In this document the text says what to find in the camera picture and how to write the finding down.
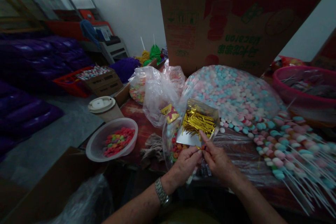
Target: cloth rag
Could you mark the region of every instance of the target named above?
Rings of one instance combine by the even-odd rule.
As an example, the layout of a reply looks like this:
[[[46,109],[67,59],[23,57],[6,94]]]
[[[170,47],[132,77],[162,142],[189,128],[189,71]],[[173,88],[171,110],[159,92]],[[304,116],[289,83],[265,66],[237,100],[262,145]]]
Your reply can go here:
[[[145,143],[145,149],[140,150],[141,168],[147,168],[151,163],[151,158],[157,158],[159,162],[164,160],[162,152],[162,138],[153,133]]]

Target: cardboard flap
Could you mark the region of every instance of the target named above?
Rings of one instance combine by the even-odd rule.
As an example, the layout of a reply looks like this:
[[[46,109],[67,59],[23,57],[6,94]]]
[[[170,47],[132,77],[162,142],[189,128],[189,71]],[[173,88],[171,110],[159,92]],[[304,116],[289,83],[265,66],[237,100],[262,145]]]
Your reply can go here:
[[[90,161],[85,153],[70,147],[3,223],[36,223],[58,216],[69,197],[95,175],[100,166]]]

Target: red printed graphic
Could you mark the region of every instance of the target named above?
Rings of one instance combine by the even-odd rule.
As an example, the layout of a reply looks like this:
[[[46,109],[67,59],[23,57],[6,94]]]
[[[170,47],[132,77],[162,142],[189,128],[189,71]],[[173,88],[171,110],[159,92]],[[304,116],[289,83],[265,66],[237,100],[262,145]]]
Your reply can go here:
[[[217,55],[209,54],[205,58],[205,65],[218,65],[218,63],[219,63],[219,58]]]
[[[267,35],[273,36],[284,32],[294,21],[294,11],[292,9],[282,9],[274,13],[266,23],[265,31]]]
[[[263,13],[275,12],[265,26],[269,36],[287,30],[297,16],[305,19],[314,9],[318,0],[206,0],[204,19],[211,16],[208,39],[218,41],[223,38],[227,16],[232,13],[248,24]]]
[[[228,22],[227,16],[230,14],[232,4],[230,0],[214,1],[211,8],[212,18],[210,19],[210,28],[208,39],[218,41],[223,37],[224,28]]]

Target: candy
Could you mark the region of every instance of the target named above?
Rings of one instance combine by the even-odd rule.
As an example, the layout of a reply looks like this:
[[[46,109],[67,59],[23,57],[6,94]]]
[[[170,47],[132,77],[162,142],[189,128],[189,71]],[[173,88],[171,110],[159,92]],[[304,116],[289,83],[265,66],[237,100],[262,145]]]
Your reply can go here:
[[[134,133],[134,129],[122,127],[121,130],[107,136],[107,140],[105,141],[105,148],[107,148],[107,150],[103,153],[103,155],[109,158],[120,152],[132,140]]]

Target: blue cloth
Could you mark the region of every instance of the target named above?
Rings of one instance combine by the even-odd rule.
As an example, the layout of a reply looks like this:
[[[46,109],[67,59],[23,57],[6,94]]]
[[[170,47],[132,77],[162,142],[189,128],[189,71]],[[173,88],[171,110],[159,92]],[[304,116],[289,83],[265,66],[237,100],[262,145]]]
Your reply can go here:
[[[96,30],[93,28],[93,25],[89,20],[83,19],[80,22],[80,28],[82,30],[83,36],[89,39],[91,42],[95,43],[97,47],[100,49],[99,41],[96,39],[98,34]]]

